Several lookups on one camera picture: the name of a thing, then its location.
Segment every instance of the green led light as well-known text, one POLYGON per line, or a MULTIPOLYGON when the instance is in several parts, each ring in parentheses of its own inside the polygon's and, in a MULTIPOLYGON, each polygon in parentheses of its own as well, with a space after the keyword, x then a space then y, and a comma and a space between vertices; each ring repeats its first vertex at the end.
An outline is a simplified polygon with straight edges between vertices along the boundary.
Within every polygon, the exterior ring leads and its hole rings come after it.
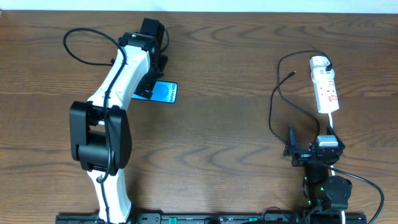
POLYGON ((169 224, 177 224, 177 218, 170 217, 169 218, 169 224))

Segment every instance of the white power strip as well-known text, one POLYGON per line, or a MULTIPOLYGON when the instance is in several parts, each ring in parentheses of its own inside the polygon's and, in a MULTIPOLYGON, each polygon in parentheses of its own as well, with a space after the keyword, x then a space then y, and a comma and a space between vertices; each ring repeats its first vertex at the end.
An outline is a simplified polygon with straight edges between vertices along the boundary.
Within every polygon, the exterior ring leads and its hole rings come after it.
POLYGON ((314 56, 310 60, 311 79, 319 113, 332 113, 339 108, 334 81, 335 71, 326 71, 329 64, 329 60, 324 56, 314 56))

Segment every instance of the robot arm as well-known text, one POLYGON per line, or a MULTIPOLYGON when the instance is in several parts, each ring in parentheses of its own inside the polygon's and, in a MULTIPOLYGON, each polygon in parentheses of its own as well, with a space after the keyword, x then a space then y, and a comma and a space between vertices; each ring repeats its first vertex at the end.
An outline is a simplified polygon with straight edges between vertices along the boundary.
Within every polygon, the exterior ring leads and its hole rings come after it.
POLYGON ((95 94, 87 102, 75 101, 70 108, 72 157, 80 161, 82 169, 87 170, 92 179, 99 201, 99 218, 106 222, 109 219, 110 223, 125 223, 129 217, 131 202, 126 192, 124 168, 132 143, 126 111, 133 94, 151 98, 156 80, 164 75, 167 57, 161 55, 160 49, 164 30, 159 21, 145 18, 140 32, 127 32, 119 38, 119 45, 126 53, 126 64, 109 91, 106 104, 109 133, 91 130, 90 126, 104 124, 105 92, 124 60, 120 50, 95 94), (107 147, 107 134, 111 147, 107 147), (109 176, 99 184, 96 180, 104 177, 106 170, 109 176))
POLYGON ((306 221, 310 223, 313 214, 331 215, 340 212, 341 223, 345 224, 344 210, 348 208, 352 184, 347 179, 335 176, 334 172, 330 177, 328 169, 318 162, 321 161, 333 168, 333 164, 338 161, 345 148, 335 134, 331 122, 331 113, 338 110, 339 106, 334 83, 335 71, 330 65, 331 62, 326 56, 314 56, 310 60, 318 112, 328 113, 330 117, 327 135, 317 136, 317 140, 310 144, 308 150, 297 149, 293 128, 290 127, 284 155, 293 157, 293 166, 304 167, 303 185, 308 190, 308 195, 306 192, 305 195, 311 208, 305 216, 306 221))

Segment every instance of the black cable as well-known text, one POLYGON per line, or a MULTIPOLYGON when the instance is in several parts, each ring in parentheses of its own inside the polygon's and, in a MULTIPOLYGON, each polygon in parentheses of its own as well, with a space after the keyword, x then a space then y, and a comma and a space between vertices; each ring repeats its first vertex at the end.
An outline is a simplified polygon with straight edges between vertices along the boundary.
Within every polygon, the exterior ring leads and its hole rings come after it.
POLYGON ((109 206, 108 206, 108 201, 106 200, 106 196, 105 196, 105 186, 104 183, 101 183, 101 193, 102 193, 102 198, 104 200, 104 204, 105 204, 105 212, 106 212, 106 223, 111 223, 111 219, 109 216, 109 206))
POLYGON ((160 50, 160 53, 165 52, 166 49, 167 49, 167 47, 169 46, 169 43, 170 43, 169 32, 168 32, 168 30, 167 30, 166 28, 164 29, 164 32, 166 33, 166 36, 167 36, 167 43, 166 43, 166 45, 160 50))
POLYGON ((94 33, 99 34, 99 35, 105 35, 104 33, 100 32, 100 31, 97 31, 97 30, 94 30, 94 29, 89 29, 89 28, 76 28, 76 29, 71 29, 70 31, 68 31, 68 32, 63 36, 63 40, 62 40, 62 42, 63 42, 63 47, 64 47, 65 50, 69 53, 69 55, 72 56, 74 59, 78 60, 79 62, 85 63, 85 64, 87 64, 87 65, 105 65, 105 66, 112 66, 111 63, 92 63, 92 62, 87 62, 87 61, 85 61, 85 60, 82 60, 82 59, 78 58, 76 55, 74 55, 74 54, 69 50, 69 48, 68 48, 68 45, 67 45, 67 38, 68 38, 68 36, 69 36, 71 33, 77 32, 77 31, 88 31, 88 32, 94 32, 94 33))
POLYGON ((365 179, 365 178, 363 178, 363 177, 360 177, 360 176, 351 174, 351 173, 349 173, 349 172, 345 172, 345 171, 342 171, 342 170, 339 170, 339 169, 336 169, 336 168, 332 168, 332 167, 330 167, 330 166, 324 164, 322 161, 320 161, 320 160, 318 160, 318 161, 320 162, 320 164, 321 164, 322 166, 326 167, 327 169, 330 169, 330 170, 333 170, 333 171, 335 171, 335 172, 337 172, 337 173, 344 174, 344 175, 347 175, 347 176, 349 176, 349 177, 355 178, 355 179, 357 179, 357 180, 363 181, 363 182, 369 184, 370 186, 374 187, 376 190, 379 191, 379 193, 380 193, 380 204, 379 204, 379 208, 377 209, 376 213, 373 215, 372 219, 371 219, 371 220, 369 221, 369 223, 368 223, 368 224, 372 224, 372 223, 376 220, 376 218, 379 216, 379 214, 381 213, 381 210, 383 209, 383 205, 384 205, 384 194, 383 194, 383 191, 381 190, 381 188, 380 188, 379 186, 377 186, 375 183, 371 182, 370 180, 367 180, 367 179, 365 179))
MULTIPOLYGON (((283 82, 286 81, 286 79, 288 79, 288 78, 294 76, 295 74, 296 74, 295 71, 290 72, 279 84, 281 85, 283 82)), ((276 133, 274 132, 274 130, 272 130, 272 127, 271 127, 272 99, 273 99, 273 97, 274 97, 274 93, 275 93, 276 89, 278 89, 278 86, 276 86, 276 87, 274 88, 274 90, 272 91, 272 93, 271 93, 271 100, 270 100, 270 103, 269 103, 268 125, 269 125, 269 129, 271 130, 271 132, 272 132, 277 138, 279 138, 282 142, 284 142, 284 143, 286 144, 287 141, 286 141, 285 139, 283 139, 282 137, 280 137, 278 134, 276 134, 276 133)))
POLYGON ((280 81, 279 81, 279 79, 280 79, 280 78, 279 78, 279 77, 280 77, 280 75, 279 75, 280 63, 283 61, 283 59, 285 59, 285 58, 287 58, 287 57, 290 57, 290 56, 293 56, 293 55, 297 55, 297 54, 302 54, 302 53, 319 53, 319 54, 322 54, 322 55, 325 56, 325 57, 329 60, 329 62, 330 62, 330 64, 329 64, 328 66, 326 66, 326 71, 330 71, 330 70, 332 69, 331 60, 329 59, 329 57, 328 57, 324 52, 322 52, 322 51, 320 51, 320 50, 303 50, 303 51, 299 51, 299 52, 294 52, 294 53, 291 53, 291 54, 288 54, 288 55, 283 56, 283 57, 279 60, 279 62, 278 62, 278 67, 277 67, 277 86, 276 86, 276 88, 274 89, 274 91, 273 91, 272 94, 271 94, 271 105, 270 105, 270 110, 269 110, 268 124, 269 124, 269 129, 271 130, 271 133, 272 133, 274 136, 276 136, 278 139, 280 139, 282 142, 284 142, 285 144, 287 143, 287 140, 285 140, 285 139, 283 139, 282 137, 280 137, 279 135, 277 135, 277 134, 274 132, 274 130, 272 130, 272 128, 271 128, 272 98, 274 97, 274 92, 276 91, 276 89, 278 89, 279 95, 280 95, 280 97, 281 97, 284 101, 286 101, 288 104, 290 104, 290 105, 293 106, 294 108, 298 109, 299 111, 305 113, 306 115, 308 115, 309 117, 311 117, 312 119, 315 120, 315 122, 317 123, 317 134, 315 135, 315 140, 314 140, 314 141, 316 141, 316 139, 317 139, 317 137, 318 137, 318 135, 319 135, 319 133, 320 133, 320 123, 319 123, 319 120, 318 120, 316 117, 314 117, 314 115, 310 114, 309 112, 307 112, 307 111, 301 109, 299 106, 297 106, 297 105, 293 104, 292 102, 290 102, 289 100, 287 100, 287 99, 282 95, 282 92, 281 92, 281 90, 280 90, 280 85, 281 85, 286 79, 288 79, 288 78, 290 78, 291 76, 294 75, 294 74, 290 73, 286 78, 284 78, 284 79, 282 80, 282 82, 280 82, 280 81))
POLYGON ((284 213, 284 211, 283 211, 282 209, 280 209, 279 207, 276 207, 276 206, 271 206, 271 207, 267 208, 267 209, 262 213, 261 219, 265 220, 265 216, 264 216, 264 215, 265 215, 270 209, 272 209, 272 208, 277 208, 277 209, 279 209, 279 211, 282 212, 282 214, 287 218, 287 220, 289 220, 288 216, 284 213))

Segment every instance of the smartphone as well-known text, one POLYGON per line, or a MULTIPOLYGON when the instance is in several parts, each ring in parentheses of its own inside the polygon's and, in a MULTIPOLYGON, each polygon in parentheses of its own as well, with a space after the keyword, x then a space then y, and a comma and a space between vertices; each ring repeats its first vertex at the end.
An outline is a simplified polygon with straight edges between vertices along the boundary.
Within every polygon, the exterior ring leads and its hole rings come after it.
POLYGON ((161 103, 175 103, 177 97, 178 83, 157 80, 154 89, 152 90, 152 97, 150 99, 133 95, 135 100, 148 100, 161 103))

